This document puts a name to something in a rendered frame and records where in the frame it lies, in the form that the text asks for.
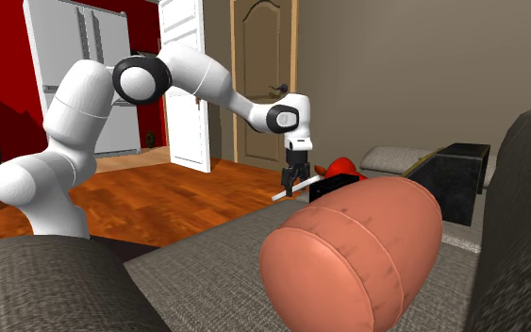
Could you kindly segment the brown wooden door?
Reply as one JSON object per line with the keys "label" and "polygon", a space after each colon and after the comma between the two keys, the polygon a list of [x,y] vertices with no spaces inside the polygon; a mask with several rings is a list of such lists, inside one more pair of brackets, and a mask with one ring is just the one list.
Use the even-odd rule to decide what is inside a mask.
{"label": "brown wooden door", "polygon": [[[297,0],[232,0],[236,91],[249,100],[271,104],[293,89],[295,67],[292,10]],[[238,162],[280,171],[286,165],[284,138],[253,130],[236,120]]]}

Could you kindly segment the red rounded object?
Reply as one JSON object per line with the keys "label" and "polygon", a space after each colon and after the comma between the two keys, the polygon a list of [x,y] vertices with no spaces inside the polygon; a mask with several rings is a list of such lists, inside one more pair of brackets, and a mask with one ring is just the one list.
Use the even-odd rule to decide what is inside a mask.
{"label": "red rounded object", "polygon": [[316,174],[329,178],[338,174],[355,175],[360,180],[367,179],[367,176],[359,173],[353,161],[346,157],[335,159],[327,168],[315,165],[314,171]]}

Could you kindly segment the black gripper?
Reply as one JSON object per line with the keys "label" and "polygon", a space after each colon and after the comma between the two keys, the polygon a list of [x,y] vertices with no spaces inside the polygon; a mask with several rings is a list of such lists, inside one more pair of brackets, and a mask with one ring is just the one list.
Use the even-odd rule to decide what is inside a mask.
{"label": "black gripper", "polygon": [[298,183],[304,182],[310,178],[310,165],[308,162],[308,151],[286,150],[286,161],[288,166],[282,170],[281,184],[285,188],[285,194],[292,197],[292,186],[294,174]]}

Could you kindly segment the large black box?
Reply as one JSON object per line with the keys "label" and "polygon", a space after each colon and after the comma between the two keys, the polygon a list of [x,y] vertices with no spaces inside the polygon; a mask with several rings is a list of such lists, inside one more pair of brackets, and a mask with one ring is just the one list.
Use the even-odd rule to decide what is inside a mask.
{"label": "large black box", "polygon": [[428,189],[444,221],[472,225],[477,194],[484,188],[489,144],[456,142],[420,158],[402,177]]}

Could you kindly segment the white panel door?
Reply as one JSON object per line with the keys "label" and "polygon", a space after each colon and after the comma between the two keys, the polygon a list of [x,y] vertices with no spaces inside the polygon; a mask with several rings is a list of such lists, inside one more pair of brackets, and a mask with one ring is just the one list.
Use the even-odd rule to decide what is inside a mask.
{"label": "white panel door", "polygon": [[210,171],[207,102],[196,92],[207,68],[203,0],[159,0],[161,50],[174,83],[165,93],[171,162]]}

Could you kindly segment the silver refrigerator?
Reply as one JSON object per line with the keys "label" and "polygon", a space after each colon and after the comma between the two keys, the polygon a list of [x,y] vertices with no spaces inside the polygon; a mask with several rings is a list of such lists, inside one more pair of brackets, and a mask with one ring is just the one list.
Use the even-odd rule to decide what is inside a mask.
{"label": "silver refrigerator", "polygon": [[[23,9],[42,112],[49,109],[62,78],[78,60],[113,66],[130,55],[123,12],[71,0],[24,0]],[[94,153],[103,158],[140,151],[137,109],[117,100]]]}

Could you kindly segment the grey flat cushion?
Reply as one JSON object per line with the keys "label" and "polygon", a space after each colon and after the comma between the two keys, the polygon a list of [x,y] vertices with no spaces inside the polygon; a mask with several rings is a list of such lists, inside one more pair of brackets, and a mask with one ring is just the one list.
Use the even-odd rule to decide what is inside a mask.
{"label": "grey flat cushion", "polygon": [[380,145],[371,148],[359,164],[361,170],[402,174],[433,150]]}

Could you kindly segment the grey fabric sofa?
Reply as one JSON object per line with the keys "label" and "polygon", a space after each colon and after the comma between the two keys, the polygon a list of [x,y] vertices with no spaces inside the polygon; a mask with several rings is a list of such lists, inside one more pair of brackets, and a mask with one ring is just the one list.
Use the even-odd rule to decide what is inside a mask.
{"label": "grey fabric sofa", "polygon": [[[129,261],[63,236],[0,240],[0,332],[289,332],[258,251],[285,201]],[[390,332],[531,332],[531,109],[509,128],[487,189],[481,250],[440,248]]]}

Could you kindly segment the pink bolster cushion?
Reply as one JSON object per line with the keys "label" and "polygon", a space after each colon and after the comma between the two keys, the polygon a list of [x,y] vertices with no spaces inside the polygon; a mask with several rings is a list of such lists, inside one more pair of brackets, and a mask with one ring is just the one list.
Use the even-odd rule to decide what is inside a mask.
{"label": "pink bolster cushion", "polygon": [[440,249],[435,197],[402,177],[323,195],[262,243],[259,270],[290,332],[387,332],[422,288]]}

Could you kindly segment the flat white bar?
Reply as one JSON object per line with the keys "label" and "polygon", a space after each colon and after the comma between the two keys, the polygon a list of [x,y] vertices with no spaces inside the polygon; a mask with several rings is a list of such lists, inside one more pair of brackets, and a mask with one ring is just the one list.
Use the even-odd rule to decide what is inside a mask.
{"label": "flat white bar", "polygon": [[296,192],[296,191],[299,191],[299,190],[302,190],[304,189],[305,187],[315,183],[315,182],[318,182],[320,180],[322,180],[323,177],[321,175],[314,175],[312,176],[311,178],[307,179],[307,180],[304,180],[294,186],[291,187],[291,189],[289,191],[281,191],[280,193],[274,195],[272,197],[272,200],[273,201],[277,201],[279,199],[282,199],[284,197],[292,197],[292,195]]}

